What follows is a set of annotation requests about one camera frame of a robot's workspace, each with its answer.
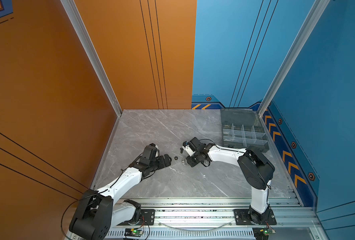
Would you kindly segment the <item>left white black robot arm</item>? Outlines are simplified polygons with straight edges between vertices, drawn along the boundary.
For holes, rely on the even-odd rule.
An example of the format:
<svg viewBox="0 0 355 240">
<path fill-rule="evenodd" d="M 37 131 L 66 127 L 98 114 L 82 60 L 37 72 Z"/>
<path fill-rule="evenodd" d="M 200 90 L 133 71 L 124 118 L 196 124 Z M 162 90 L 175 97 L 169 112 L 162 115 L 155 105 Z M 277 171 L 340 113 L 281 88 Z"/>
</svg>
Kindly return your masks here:
<svg viewBox="0 0 355 240">
<path fill-rule="evenodd" d="M 122 223 L 145 225 L 141 204 L 120 200 L 130 189 L 151 177 L 156 171 L 170 167 L 172 158 L 161 155 L 157 145 L 147 145 L 143 152 L 121 171 L 119 177 L 98 190 L 85 191 L 75 201 L 77 208 L 69 224 L 69 231 L 85 240 L 103 240 L 112 226 Z"/>
</svg>

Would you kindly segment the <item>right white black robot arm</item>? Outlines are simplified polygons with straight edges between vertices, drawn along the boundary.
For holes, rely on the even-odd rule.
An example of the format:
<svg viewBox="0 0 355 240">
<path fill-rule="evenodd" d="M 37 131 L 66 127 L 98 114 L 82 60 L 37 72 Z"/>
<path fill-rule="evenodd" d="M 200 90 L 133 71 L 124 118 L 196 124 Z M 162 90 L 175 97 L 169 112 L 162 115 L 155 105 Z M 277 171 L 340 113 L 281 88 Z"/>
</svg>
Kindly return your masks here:
<svg viewBox="0 0 355 240">
<path fill-rule="evenodd" d="M 268 201 L 274 165 L 259 148 L 243 149 L 219 147 L 215 143 L 205 144 L 197 138 L 182 144 L 187 152 L 186 163 L 192 168 L 198 164 L 209 167 L 212 162 L 222 162 L 240 167 L 251 186 L 251 202 L 248 210 L 235 210 L 238 225 L 276 225 L 277 221 Z"/>
</svg>

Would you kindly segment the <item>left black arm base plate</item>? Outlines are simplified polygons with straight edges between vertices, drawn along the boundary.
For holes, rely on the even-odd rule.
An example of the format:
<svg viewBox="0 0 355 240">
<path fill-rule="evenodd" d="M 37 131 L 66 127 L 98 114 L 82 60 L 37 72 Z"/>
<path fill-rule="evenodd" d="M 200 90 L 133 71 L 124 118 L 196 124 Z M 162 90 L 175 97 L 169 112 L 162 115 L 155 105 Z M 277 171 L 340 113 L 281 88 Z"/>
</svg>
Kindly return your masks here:
<svg viewBox="0 0 355 240">
<path fill-rule="evenodd" d="M 153 226 L 155 220 L 155 209 L 136 210 L 134 216 L 129 221 L 124 221 L 119 226 L 140 226 L 145 221 L 146 225 Z"/>
</svg>

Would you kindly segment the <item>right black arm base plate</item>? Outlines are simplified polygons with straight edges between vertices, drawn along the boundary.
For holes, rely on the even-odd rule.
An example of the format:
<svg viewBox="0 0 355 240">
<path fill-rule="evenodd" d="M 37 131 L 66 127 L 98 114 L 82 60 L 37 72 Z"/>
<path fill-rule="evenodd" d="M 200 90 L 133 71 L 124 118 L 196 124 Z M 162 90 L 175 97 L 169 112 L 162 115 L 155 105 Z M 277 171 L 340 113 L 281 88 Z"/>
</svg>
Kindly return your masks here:
<svg viewBox="0 0 355 240">
<path fill-rule="evenodd" d="M 268 207 L 266 211 L 262 214 L 253 210 L 252 208 L 235 209 L 233 210 L 233 213 L 234 213 L 234 219 L 236 225 L 238 226 L 266 225 L 266 224 L 270 226 L 277 225 L 275 215 L 273 213 L 273 210 L 270 207 Z"/>
</svg>

